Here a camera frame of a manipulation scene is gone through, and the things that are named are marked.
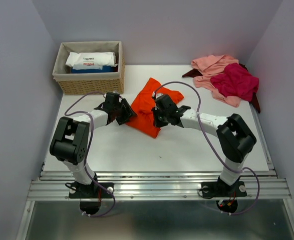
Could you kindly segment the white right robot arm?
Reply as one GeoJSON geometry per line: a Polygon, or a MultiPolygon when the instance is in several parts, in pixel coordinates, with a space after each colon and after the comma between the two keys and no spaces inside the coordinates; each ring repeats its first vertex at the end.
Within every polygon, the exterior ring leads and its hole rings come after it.
{"type": "Polygon", "coordinates": [[[243,118],[238,114],[229,117],[199,113],[189,106],[178,107],[167,94],[152,94],[155,107],[152,108],[154,126],[167,125],[201,131],[216,154],[208,135],[218,138],[225,160],[219,158],[223,170],[217,182],[218,192],[228,195],[235,189],[235,183],[242,173],[242,167],[257,140],[243,118]]]}

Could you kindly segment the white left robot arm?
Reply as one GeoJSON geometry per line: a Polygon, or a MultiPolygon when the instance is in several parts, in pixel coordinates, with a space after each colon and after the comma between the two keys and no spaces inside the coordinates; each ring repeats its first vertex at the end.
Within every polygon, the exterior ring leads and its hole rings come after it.
{"type": "Polygon", "coordinates": [[[92,111],[71,109],[88,94],[74,102],[61,117],[52,137],[49,152],[62,162],[73,174],[75,182],[81,184],[81,192],[93,197],[98,191],[96,174],[87,164],[87,157],[93,140],[94,130],[116,121],[123,125],[137,114],[120,94],[108,92],[104,101],[92,111]]]}

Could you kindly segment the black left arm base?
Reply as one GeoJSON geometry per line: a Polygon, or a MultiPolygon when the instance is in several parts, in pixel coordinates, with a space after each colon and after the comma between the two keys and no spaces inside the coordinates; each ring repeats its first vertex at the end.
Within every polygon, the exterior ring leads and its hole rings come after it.
{"type": "Polygon", "coordinates": [[[102,217],[108,214],[115,206],[114,184],[112,182],[102,183],[103,188],[93,182],[89,185],[84,185],[76,181],[65,183],[65,187],[69,190],[68,198],[80,200],[79,208],[83,216],[90,218],[102,217]],[[113,201],[112,206],[102,212],[102,200],[108,199],[113,201]]]}

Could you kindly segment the orange t-shirt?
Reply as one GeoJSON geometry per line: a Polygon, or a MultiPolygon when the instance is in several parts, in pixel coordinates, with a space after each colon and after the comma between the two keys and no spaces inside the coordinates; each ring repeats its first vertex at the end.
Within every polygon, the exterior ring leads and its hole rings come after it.
{"type": "Polygon", "coordinates": [[[154,139],[158,136],[160,128],[153,125],[152,108],[155,107],[155,103],[152,99],[152,93],[160,86],[160,82],[156,79],[150,78],[148,80],[131,104],[131,109],[136,116],[126,123],[127,126],[139,130],[154,139]]]}

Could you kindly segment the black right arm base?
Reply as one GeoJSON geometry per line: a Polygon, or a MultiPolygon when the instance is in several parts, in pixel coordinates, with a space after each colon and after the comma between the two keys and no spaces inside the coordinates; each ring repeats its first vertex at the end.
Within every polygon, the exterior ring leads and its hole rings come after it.
{"type": "Polygon", "coordinates": [[[218,198],[216,205],[223,213],[234,214],[238,208],[237,198],[247,196],[246,187],[240,178],[232,185],[226,184],[220,178],[217,181],[205,181],[201,183],[198,195],[206,200],[218,198]]]}

